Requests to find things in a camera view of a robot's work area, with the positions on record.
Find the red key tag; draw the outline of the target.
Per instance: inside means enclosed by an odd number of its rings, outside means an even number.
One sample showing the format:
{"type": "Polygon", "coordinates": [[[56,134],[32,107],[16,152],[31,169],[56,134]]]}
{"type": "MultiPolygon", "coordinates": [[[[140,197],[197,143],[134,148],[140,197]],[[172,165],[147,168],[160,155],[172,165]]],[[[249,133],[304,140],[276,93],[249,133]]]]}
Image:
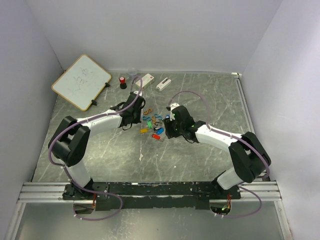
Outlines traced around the red key tag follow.
{"type": "Polygon", "coordinates": [[[157,134],[152,134],[151,136],[156,140],[161,140],[161,137],[157,134]]]}

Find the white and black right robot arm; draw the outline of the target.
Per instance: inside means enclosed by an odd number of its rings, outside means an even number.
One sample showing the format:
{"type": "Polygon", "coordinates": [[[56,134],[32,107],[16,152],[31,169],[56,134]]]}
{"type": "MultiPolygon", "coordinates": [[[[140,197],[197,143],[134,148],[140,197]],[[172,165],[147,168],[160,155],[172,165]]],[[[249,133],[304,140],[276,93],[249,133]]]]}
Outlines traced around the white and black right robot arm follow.
{"type": "Polygon", "coordinates": [[[231,133],[194,121],[187,108],[173,103],[167,107],[169,117],[163,120],[168,139],[183,137],[189,143],[208,144],[229,153],[232,167],[218,175],[209,190],[194,190],[197,195],[214,195],[223,199],[238,184],[252,183],[262,172],[268,172],[271,159],[253,132],[231,133]]]}

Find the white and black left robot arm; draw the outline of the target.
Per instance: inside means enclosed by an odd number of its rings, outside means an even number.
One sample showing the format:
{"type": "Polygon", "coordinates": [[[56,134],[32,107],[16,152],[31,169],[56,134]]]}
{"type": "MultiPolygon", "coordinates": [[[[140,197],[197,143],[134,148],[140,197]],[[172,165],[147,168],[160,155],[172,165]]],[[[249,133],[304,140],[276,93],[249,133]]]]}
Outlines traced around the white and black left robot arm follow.
{"type": "Polygon", "coordinates": [[[89,199],[94,192],[94,181],[83,161],[89,139],[107,130],[140,123],[145,104],[142,93],[133,91],[126,101],[103,113],[78,119],[66,116],[61,121],[49,141],[48,159],[51,164],[65,170],[81,199],[89,199]]]}

